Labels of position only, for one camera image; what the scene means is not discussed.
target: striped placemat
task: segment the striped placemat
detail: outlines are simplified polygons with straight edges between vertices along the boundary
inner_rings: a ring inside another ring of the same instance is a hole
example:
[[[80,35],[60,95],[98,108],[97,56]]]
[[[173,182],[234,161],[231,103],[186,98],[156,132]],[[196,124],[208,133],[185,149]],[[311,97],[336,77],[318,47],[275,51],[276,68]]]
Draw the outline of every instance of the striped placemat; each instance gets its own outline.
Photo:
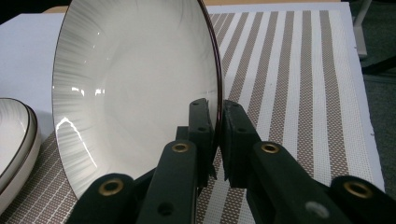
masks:
[[[362,85],[361,72],[350,68],[359,61],[350,61],[341,18],[336,9],[211,13],[225,97],[245,108],[262,140],[282,144],[317,181],[355,175],[383,188],[371,126],[365,126],[364,87],[356,81]],[[218,180],[203,190],[197,222],[253,223],[246,192],[223,181],[219,153],[215,167]],[[62,223],[76,201],[53,133],[0,222]]]

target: woven placemat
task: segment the woven placemat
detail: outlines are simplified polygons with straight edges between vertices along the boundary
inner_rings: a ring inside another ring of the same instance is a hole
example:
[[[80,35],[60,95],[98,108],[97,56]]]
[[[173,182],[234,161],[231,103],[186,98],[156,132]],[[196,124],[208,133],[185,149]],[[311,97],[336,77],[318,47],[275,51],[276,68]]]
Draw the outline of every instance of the woven placemat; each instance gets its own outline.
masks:
[[[225,97],[245,108],[262,140],[283,145],[325,185],[338,175],[373,182],[370,140],[363,130],[340,11],[210,16],[222,59]],[[218,180],[210,179],[198,200],[198,223],[254,222],[245,191],[230,189],[223,181],[219,153],[215,168]],[[53,133],[0,222],[62,223],[76,201]]]

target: white ceramic plate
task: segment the white ceramic plate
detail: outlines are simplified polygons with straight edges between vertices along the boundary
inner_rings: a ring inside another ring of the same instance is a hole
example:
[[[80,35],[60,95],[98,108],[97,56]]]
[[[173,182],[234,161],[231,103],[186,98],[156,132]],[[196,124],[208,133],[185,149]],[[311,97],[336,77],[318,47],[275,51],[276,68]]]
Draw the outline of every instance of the white ceramic plate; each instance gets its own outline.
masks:
[[[21,166],[30,144],[32,125],[25,105],[17,100],[0,99],[0,191]]]
[[[28,135],[29,138],[30,136],[32,138],[26,142],[26,153],[23,154],[21,163],[16,167],[15,173],[7,182],[5,188],[0,190],[0,215],[18,195],[29,174],[32,172],[41,145],[40,129],[35,112],[29,106],[26,106],[25,109],[28,110],[31,121]]]
[[[197,0],[74,0],[53,70],[53,116],[79,197],[98,177],[157,166],[189,103],[206,98],[219,127],[222,80],[210,19]]]

